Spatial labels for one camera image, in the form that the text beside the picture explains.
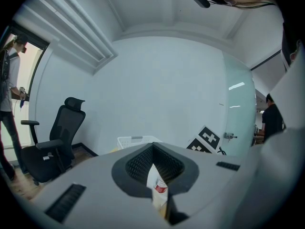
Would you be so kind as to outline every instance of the person's arm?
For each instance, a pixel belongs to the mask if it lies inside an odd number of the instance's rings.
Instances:
[[[12,87],[10,90],[11,90],[12,93],[20,96],[21,98],[25,97],[24,93],[20,92],[16,86]]]

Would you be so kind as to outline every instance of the chair armrest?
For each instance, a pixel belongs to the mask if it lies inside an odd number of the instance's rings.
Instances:
[[[43,143],[37,143],[36,147],[38,149],[45,149],[45,148],[57,148],[63,145],[63,141],[60,139],[48,141],[48,142],[43,142]]]
[[[39,125],[39,122],[34,120],[21,120],[21,125]]]

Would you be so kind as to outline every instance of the frosted glass panel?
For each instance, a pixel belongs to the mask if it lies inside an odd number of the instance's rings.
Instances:
[[[255,87],[250,69],[224,53],[227,79],[227,125],[225,131],[237,138],[223,139],[222,149],[231,156],[243,156],[249,150],[255,127]]]

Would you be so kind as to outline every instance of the red label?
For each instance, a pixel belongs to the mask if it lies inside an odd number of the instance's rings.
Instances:
[[[167,190],[167,187],[161,187],[159,185],[156,185],[155,189],[159,192],[159,193],[163,193]]]

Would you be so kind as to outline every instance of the floor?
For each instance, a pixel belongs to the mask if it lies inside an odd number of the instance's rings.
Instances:
[[[81,162],[92,158],[93,156],[89,154],[85,149],[82,147],[77,147],[73,149],[73,153],[75,156],[75,159],[72,161],[72,166],[76,166],[80,164]],[[32,176],[28,173],[24,175],[19,167],[15,168],[16,176],[13,181],[10,181],[9,178],[4,173],[3,169],[1,169],[1,175],[6,180],[9,188],[23,196],[24,198],[31,200],[34,198],[42,189],[44,186],[46,186],[50,182],[46,183],[40,183],[39,186],[36,186],[32,180]]]

